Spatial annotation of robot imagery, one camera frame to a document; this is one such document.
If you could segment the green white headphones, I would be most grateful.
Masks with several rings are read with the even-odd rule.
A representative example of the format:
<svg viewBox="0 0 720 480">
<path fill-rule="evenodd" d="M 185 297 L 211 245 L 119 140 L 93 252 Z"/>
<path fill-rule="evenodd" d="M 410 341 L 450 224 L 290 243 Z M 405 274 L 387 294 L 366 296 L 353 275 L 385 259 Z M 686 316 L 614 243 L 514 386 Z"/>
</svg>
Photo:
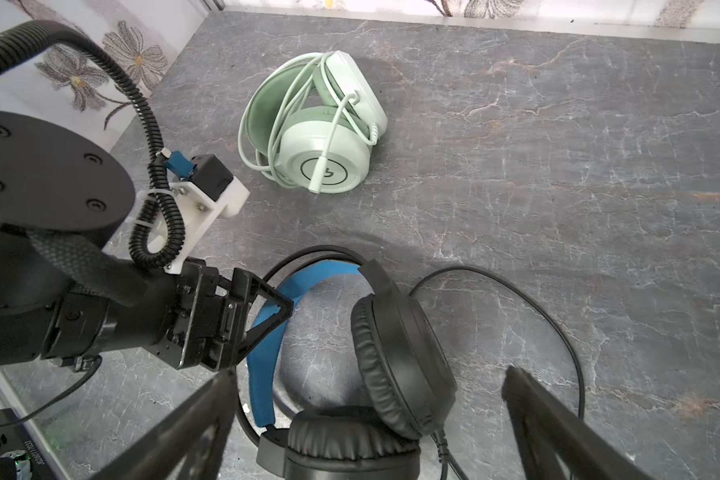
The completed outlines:
<svg viewBox="0 0 720 480">
<path fill-rule="evenodd" d="M 299 55 L 259 85 L 238 128 L 243 163 L 288 189 L 340 194 L 367 177 L 388 117 L 344 51 Z"/>
</svg>

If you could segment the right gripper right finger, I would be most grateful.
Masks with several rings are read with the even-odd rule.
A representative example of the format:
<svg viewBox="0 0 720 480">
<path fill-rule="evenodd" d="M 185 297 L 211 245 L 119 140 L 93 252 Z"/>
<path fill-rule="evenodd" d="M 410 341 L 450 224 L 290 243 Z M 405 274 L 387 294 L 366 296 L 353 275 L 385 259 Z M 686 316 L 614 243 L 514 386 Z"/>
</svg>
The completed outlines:
<svg viewBox="0 0 720 480">
<path fill-rule="evenodd" d="M 508 367 L 502 399 L 528 479 L 564 479 L 564 469 L 578 479 L 648 477 L 527 371 Z"/>
</svg>

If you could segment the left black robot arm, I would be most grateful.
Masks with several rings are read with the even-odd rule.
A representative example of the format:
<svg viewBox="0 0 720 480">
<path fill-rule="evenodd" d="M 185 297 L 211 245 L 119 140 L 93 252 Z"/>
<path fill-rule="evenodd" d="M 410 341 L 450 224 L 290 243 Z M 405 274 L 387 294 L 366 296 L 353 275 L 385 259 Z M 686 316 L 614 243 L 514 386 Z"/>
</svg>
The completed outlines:
<svg viewBox="0 0 720 480">
<path fill-rule="evenodd" d="M 0 366 L 142 348 L 175 369 L 234 366 L 292 314 L 246 270 L 189 259 L 176 274 L 107 255 L 136 200 L 93 142 L 0 111 Z"/>
</svg>

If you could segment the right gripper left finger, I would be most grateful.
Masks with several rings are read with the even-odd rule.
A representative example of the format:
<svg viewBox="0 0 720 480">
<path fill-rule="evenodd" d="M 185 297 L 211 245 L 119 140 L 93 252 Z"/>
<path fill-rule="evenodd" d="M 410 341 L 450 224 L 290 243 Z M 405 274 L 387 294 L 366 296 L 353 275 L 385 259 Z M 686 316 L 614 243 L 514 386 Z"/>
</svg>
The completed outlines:
<svg viewBox="0 0 720 480">
<path fill-rule="evenodd" d="M 216 479 L 235 419 L 238 397 L 233 369 L 216 374 L 95 479 Z"/>
</svg>

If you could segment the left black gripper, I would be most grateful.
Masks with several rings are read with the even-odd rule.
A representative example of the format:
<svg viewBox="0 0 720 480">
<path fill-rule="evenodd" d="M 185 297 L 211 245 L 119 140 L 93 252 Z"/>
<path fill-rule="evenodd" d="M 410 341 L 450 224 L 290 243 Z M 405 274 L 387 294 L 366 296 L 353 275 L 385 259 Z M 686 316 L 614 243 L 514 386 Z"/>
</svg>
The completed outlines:
<svg viewBox="0 0 720 480">
<path fill-rule="evenodd" d="M 234 324 L 243 320 L 252 303 L 252 273 L 235 268 L 227 278 L 195 258 L 177 277 L 176 302 L 167 311 L 167 326 L 149 352 L 176 370 L 202 366 L 219 371 L 245 360 L 249 366 L 275 366 L 287 322 L 294 311 L 290 280 L 272 288 L 268 283 L 281 268 L 256 277 L 254 297 L 265 303 L 233 352 Z"/>
</svg>

